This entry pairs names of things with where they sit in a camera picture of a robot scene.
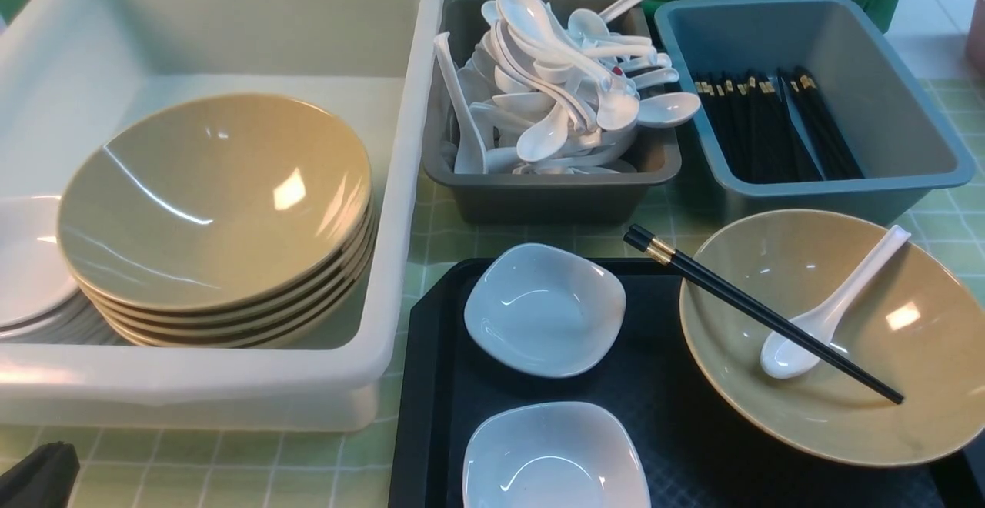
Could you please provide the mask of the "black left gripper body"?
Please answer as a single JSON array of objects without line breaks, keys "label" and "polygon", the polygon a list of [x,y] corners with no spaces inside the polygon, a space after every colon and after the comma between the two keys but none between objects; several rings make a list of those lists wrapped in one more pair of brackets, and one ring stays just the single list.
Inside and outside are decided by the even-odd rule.
[{"label": "black left gripper body", "polygon": [[1,476],[2,507],[67,507],[80,461],[74,445],[38,446]]}]

